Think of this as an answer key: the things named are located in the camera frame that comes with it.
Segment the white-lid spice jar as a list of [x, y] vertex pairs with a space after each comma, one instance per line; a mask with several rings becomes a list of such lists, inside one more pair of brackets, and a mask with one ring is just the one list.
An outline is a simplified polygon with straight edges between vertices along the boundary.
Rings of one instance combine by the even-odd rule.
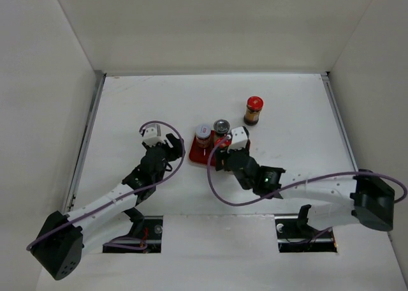
[[196, 142], [199, 147], [207, 148], [211, 141], [211, 128], [207, 124], [200, 124], [196, 127]]

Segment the red-lid orange sauce jar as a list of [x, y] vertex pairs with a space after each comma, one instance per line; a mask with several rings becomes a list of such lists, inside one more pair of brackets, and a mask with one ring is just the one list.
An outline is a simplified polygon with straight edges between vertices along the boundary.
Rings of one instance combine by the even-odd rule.
[[225, 135], [223, 137], [219, 137], [217, 140], [214, 141], [214, 147], [217, 151], [227, 151], [229, 145], [231, 144], [231, 137], [230, 135]]

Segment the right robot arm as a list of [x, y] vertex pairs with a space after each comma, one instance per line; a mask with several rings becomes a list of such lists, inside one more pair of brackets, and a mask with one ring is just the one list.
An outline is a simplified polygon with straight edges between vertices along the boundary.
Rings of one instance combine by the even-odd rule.
[[229, 134], [214, 144], [207, 158], [207, 173], [214, 168], [235, 176], [241, 189], [251, 191], [257, 201], [304, 199], [296, 230], [310, 237], [318, 230], [361, 224], [372, 230], [393, 229], [395, 192], [388, 177], [371, 171], [338, 172], [315, 176], [292, 174], [279, 167], [262, 166], [250, 156], [249, 139]]

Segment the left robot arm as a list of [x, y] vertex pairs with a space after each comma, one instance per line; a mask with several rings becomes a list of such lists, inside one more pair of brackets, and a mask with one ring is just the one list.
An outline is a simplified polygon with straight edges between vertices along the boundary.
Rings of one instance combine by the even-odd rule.
[[129, 239], [141, 236], [144, 217], [137, 206], [176, 173], [171, 163], [185, 156], [183, 140], [172, 134], [144, 146], [140, 164], [114, 189], [74, 211], [48, 215], [27, 249], [54, 280], [70, 275], [88, 252], [116, 247], [116, 239], [124, 234]]

